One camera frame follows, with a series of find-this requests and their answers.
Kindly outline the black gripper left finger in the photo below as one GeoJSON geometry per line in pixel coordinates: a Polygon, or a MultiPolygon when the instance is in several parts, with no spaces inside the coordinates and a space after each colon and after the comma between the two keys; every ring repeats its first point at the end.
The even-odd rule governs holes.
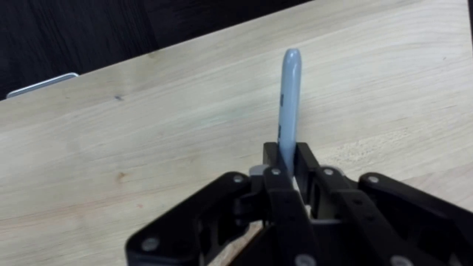
{"type": "Polygon", "coordinates": [[[293,188],[275,142],[263,145],[263,185],[269,201],[269,220],[282,266],[318,266],[316,243],[300,194],[293,188]]]}

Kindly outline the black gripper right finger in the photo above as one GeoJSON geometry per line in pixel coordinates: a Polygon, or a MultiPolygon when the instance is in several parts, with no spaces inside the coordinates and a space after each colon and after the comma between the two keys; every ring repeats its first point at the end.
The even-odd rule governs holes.
{"type": "Polygon", "coordinates": [[[294,169],[321,266],[429,266],[429,256],[395,231],[361,184],[322,167],[307,144],[297,145],[294,169]]]}

